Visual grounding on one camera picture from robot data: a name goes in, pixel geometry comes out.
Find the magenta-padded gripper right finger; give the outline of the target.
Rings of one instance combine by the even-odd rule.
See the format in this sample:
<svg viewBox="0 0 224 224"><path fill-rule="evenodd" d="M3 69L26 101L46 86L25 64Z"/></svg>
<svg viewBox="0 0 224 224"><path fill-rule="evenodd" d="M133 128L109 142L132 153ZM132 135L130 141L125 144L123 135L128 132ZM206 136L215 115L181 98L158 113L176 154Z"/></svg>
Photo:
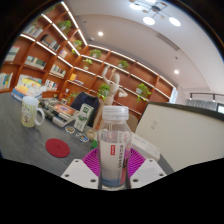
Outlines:
<svg viewBox="0 0 224 224"><path fill-rule="evenodd" d="M145 158L132 149L128 161L130 188L140 188L166 176L166 173L153 158Z"/></svg>

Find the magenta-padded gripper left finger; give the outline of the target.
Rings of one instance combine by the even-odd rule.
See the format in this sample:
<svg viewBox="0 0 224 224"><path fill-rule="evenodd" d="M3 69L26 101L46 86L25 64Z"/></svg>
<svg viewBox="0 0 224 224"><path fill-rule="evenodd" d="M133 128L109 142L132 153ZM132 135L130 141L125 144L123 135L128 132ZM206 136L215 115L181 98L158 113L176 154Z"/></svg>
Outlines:
<svg viewBox="0 0 224 224"><path fill-rule="evenodd" d="M82 159L74 159L61 177L81 187L97 189L100 176L97 152L97 149L93 149Z"/></svg>

